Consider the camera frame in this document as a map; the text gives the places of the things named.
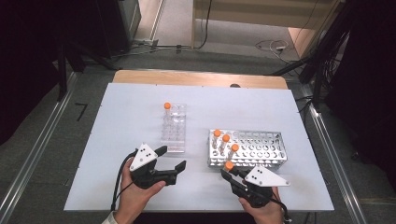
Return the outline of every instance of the black cable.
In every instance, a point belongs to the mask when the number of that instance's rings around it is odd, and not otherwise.
[[[200,21],[200,28],[201,28],[200,40],[201,40],[201,44],[202,44],[202,40],[203,40],[202,36],[203,36],[203,33],[204,33],[204,27],[203,27],[203,21],[204,20],[202,20],[202,18],[204,17],[203,8],[204,8],[204,1],[201,1],[201,21]]]
[[[117,195],[116,200],[120,197],[120,195],[126,190],[128,189],[132,184],[134,183],[134,181],[131,182],[131,184],[127,185],[125,188],[123,188],[120,193]]]
[[[282,202],[280,202],[280,201],[278,201],[278,200],[275,200],[275,199],[273,199],[273,198],[271,198],[270,201],[273,202],[273,203],[279,204],[280,207],[283,209],[283,213],[284,213],[284,214],[283,214],[284,223],[285,223],[285,224],[291,223],[291,219],[290,219],[290,217],[289,217],[289,212],[288,212],[288,207],[286,207],[286,205],[283,204]]]
[[[298,112],[301,113],[302,111],[306,110],[312,104],[312,98],[305,103],[305,106],[301,108]]]
[[[275,199],[277,199],[279,201],[279,199],[276,197],[276,195],[273,193],[273,196],[275,197]]]
[[[337,4],[334,4],[334,5],[332,6],[331,11],[332,11],[336,6],[337,6]],[[331,13],[328,13],[328,14],[327,14],[326,18],[324,19],[324,22],[326,22],[326,20],[329,18],[330,15],[331,15]],[[320,35],[318,36],[317,48],[319,47],[320,37],[321,37],[321,35],[323,34],[323,32],[324,32],[324,30],[322,30],[322,31],[320,32]]]
[[[213,0],[210,0],[210,2],[209,2],[209,8],[208,8],[208,10],[207,10],[207,15],[206,15],[206,25],[205,25],[205,39],[204,39],[204,43],[202,43],[201,46],[198,47],[198,49],[201,49],[201,48],[204,46],[204,44],[206,43],[206,40],[207,40],[207,25],[209,24],[209,15],[210,15],[210,9],[212,8],[212,1],[213,1]]]
[[[298,37],[299,37],[299,35],[300,35],[300,32],[305,28],[305,26],[309,23],[309,21],[311,21],[311,17],[312,17],[312,15],[314,14],[314,11],[315,11],[315,8],[317,7],[318,1],[319,1],[319,0],[317,0],[317,1],[315,2],[314,7],[313,7],[312,10],[311,10],[311,14],[310,14],[309,17],[308,17],[308,21],[306,21],[306,23],[305,23],[305,25],[303,26],[303,28],[301,28],[300,31],[298,32],[297,37],[295,38],[295,41],[294,41],[294,42],[297,42],[297,39],[298,39]]]
[[[111,204],[110,211],[115,211],[115,210],[116,210],[116,201],[117,201],[118,196],[120,196],[120,195],[117,195],[117,192],[119,191],[119,184],[120,184],[120,178],[121,178],[121,174],[122,174],[122,169],[123,169],[123,167],[125,166],[125,163],[126,163],[129,159],[131,159],[133,156],[134,156],[134,153],[129,154],[129,155],[124,159],[124,161],[123,161],[122,164],[121,164],[121,167],[120,167],[120,169],[119,169],[119,174],[117,175],[116,187],[114,188],[113,202],[112,202],[112,204]]]
[[[306,224],[307,222],[308,222],[308,219],[309,219],[309,216],[311,215],[311,213],[310,212],[308,212],[308,213],[306,213],[306,215],[305,215],[305,219],[304,219],[304,224]]]
[[[181,48],[181,49],[192,49],[190,46],[186,46],[186,45],[157,45],[157,46],[153,46],[154,48]]]
[[[328,57],[326,57],[326,61],[324,62],[324,68],[319,70],[319,73],[323,76],[322,86],[326,91],[330,91],[332,89],[332,78],[334,77],[334,70],[336,68],[336,56],[339,52],[341,46],[346,42],[349,37],[349,31],[344,31],[341,34],[341,37],[336,41],[334,47],[329,51]]]
[[[307,100],[307,99],[312,99],[314,96],[313,95],[310,95],[310,96],[304,96],[304,97],[301,97],[301,98],[297,98],[297,99],[294,99],[294,101],[301,101],[301,100]]]

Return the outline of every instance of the human hand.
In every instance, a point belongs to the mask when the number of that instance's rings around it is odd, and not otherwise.
[[[122,169],[122,178],[120,189],[126,188],[132,183],[131,172],[129,167],[132,164],[134,158],[128,160]],[[114,216],[119,224],[131,224],[133,221],[142,213],[149,199],[160,192],[165,186],[165,181],[155,183],[149,189],[141,189],[135,184],[129,186],[120,195],[119,209]]]
[[[273,199],[279,200],[279,193],[277,187],[272,187]],[[254,217],[257,224],[281,224],[282,219],[282,209],[277,203],[269,202],[267,205],[261,208],[252,208],[250,203],[244,198],[239,198],[239,202],[244,207],[244,210]]]

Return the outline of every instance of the white table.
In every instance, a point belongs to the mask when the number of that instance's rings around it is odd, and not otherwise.
[[[282,132],[289,160],[276,173],[291,183],[279,188],[282,202],[290,211],[333,210],[291,91],[117,83],[107,87],[64,210],[109,209],[125,156],[142,142],[161,145],[164,102],[187,104],[186,152],[165,154],[156,168],[187,166],[145,211],[243,211],[219,170],[207,167],[208,130],[217,128]]]

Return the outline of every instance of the gripper jaw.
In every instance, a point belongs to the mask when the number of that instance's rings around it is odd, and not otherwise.
[[[273,196],[272,188],[270,187],[259,187],[254,184],[246,182],[246,185],[239,183],[233,179],[233,175],[240,175],[241,177],[246,177],[248,172],[240,171],[237,168],[231,169],[229,172],[221,169],[221,176],[231,184],[231,190],[233,194],[240,198],[246,199],[250,206],[253,208],[260,208],[265,206],[270,202]]]
[[[136,150],[134,161],[131,164],[130,171],[134,184],[141,189],[148,189],[159,181],[165,181],[166,186],[175,185],[177,175],[186,169],[186,161],[175,166],[175,170],[158,171],[155,170],[157,158],[165,154],[167,147],[159,147],[155,151],[147,144]]]

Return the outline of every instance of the test tube rack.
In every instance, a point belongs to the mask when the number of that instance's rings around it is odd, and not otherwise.
[[[231,162],[240,168],[262,166],[275,171],[288,160],[282,134],[279,132],[220,130],[220,137],[213,144],[214,131],[209,131],[208,138],[209,167],[223,167],[232,144],[237,144],[239,149],[233,154]],[[219,146],[224,134],[230,135],[230,140],[221,155]]]
[[[168,152],[184,152],[186,138],[186,105],[172,104],[169,113],[163,116],[161,143]]]

